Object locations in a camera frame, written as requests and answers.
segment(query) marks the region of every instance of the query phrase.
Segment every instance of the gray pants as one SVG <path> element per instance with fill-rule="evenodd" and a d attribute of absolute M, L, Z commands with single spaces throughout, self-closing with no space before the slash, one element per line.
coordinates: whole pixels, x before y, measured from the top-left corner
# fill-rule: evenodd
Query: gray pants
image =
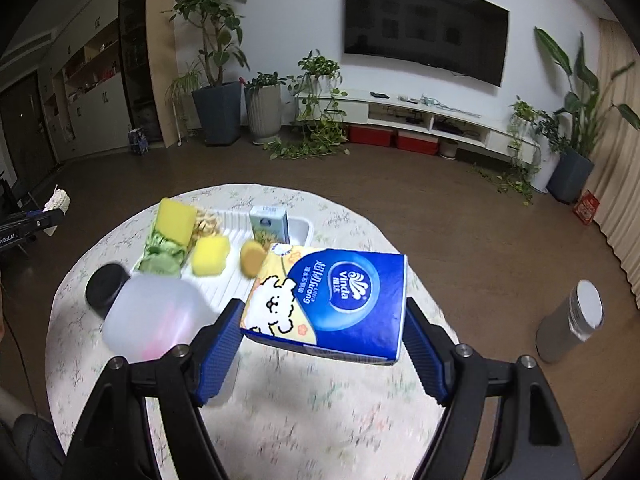
<path fill-rule="evenodd" d="M 13 430 L 0 424 L 0 471 L 7 480 L 59 480 L 65 452 L 52 424 L 25 413 Z"/>

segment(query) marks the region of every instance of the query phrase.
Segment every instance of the cartoon dog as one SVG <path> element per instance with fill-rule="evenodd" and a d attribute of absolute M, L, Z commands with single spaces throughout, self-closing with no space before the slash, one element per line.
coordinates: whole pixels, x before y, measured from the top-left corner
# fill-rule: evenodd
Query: cartoon dog
<path fill-rule="evenodd" d="M 296 282 L 287 278 L 282 285 L 277 285 L 278 277 L 270 276 L 254 290 L 251 296 L 249 311 L 244 318 L 244 326 L 266 335 L 277 335 L 277 325 L 282 334 L 293 330 L 293 290 Z"/>

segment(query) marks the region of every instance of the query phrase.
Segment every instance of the cable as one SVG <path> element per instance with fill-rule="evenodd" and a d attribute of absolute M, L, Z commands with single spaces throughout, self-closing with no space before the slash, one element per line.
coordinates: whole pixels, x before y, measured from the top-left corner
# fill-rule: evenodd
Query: cable
<path fill-rule="evenodd" d="M 2 290 L 4 291 L 4 295 L 7 297 L 7 299 L 11 300 L 14 302 L 14 304 L 16 303 L 14 301 L 14 299 L 9 296 L 9 294 L 6 291 L 6 287 L 4 286 L 4 283 L 0 282 L 0 287 L 2 287 Z M 20 361 L 22 362 L 22 370 L 24 371 L 24 377 L 25 379 L 27 379 L 27 388 L 29 389 L 29 395 L 31 396 L 31 402 L 33 402 L 33 409 L 36 412 L 36 416 L 38 415 L 38 403 L 36 402 L 36 396 L 33 395 L 33 389 L 31 387 L 31 381 L 29 380 L 29 374 L 27 373 L 27 365 L 24 362 L 24 356 L 22 355 L 22 349 L 20 348 L 20 343 L 18 343 L 18 339 L 15 337 L 15 332 L 14 329 L 11 327 L 11 324 L 9 323 L 9 320 L 6 318 L 6 314 L 4 313 L 4 311 L 2 312 L 2 318 L 4 319 L 4 322 L 7 325 L 7 328 L 9 329 L 9 332 L 11 333 L 11 337 L 14 338 L 15 341 L 15 345 L 18 349 L 18 354 L 20 354 Z"/>

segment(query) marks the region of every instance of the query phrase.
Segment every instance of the sponge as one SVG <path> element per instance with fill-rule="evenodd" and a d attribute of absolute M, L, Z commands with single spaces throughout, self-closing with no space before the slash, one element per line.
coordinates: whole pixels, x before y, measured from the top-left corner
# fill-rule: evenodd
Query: sponge
<path fill-rule="evenodd" d="M 240 249 L 240 269 L 248 278 L 255 278 L 260 272 L 267 253 L 255 240 L 247 240 Z"/>
<path fill-rule="evenodd" d="M 226 267 L 231 243 L 226 236 L 209 236 L 196 242 L 191 257 L 191 270 L 195 276 L 217 276 Z"/>
<path fill-rule="evenodd" d="M 156 231 L 182 247 L 189 245 L 197 210 L 175 200 L 163 198 L 156 216 Z"/>

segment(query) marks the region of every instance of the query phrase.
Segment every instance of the red box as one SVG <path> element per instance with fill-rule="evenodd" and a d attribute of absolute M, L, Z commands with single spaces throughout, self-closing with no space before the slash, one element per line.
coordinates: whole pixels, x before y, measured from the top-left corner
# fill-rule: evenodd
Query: red box
<path fill-rule="evenodd" d="M 596 215 L 600 201 L 594 197 L 591 191 L 587 191 L 574 207 L 574 213 L 583 224 L 589 225 Z"/>
<path fill-rule="evenodd" d="M 391 128 L 374 128 L 372 126 L 351 126 L 349 140 L 359 144 L 373 144 L 374 146 L 391 146 L 391 139 L 395 134 Z"/>
<path fill-rule="evenodd" d="M 408 152 L 436 155 L 438 153 L 438 138 L 400 131 L 398 132 L 398 148 Z"/>

